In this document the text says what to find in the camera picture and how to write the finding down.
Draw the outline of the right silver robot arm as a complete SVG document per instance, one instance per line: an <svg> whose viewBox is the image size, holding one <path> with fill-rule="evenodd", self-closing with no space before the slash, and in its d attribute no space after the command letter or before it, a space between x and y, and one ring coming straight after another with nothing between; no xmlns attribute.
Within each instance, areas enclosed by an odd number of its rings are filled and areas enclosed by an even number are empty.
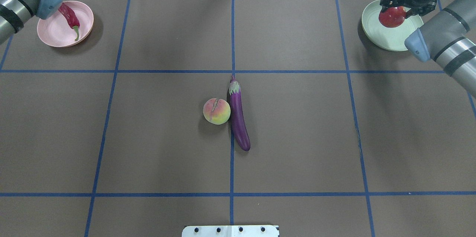
<svg viewBox="0 0 476 237"><path fill-rule="evenodd" d="M437 0L380 0L381 13L391 7L409 8L408 16L424 16ZM466 34L475 29L475 0L454 0L404 41L421 62L433 60L471 96L476 95L475 43Z"/></svg>

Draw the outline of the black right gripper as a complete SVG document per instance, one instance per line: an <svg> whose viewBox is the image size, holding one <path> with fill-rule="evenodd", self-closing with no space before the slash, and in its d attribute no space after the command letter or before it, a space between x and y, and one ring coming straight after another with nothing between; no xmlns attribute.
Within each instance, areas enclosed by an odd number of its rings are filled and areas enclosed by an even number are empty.
<svg viewBox="0 0 476 237"><path fill-rule="evenodd" d="M383 8L406 7L406 19L411 16L425 16L435 10L437 0L380 0L379 5Z"/></svg>

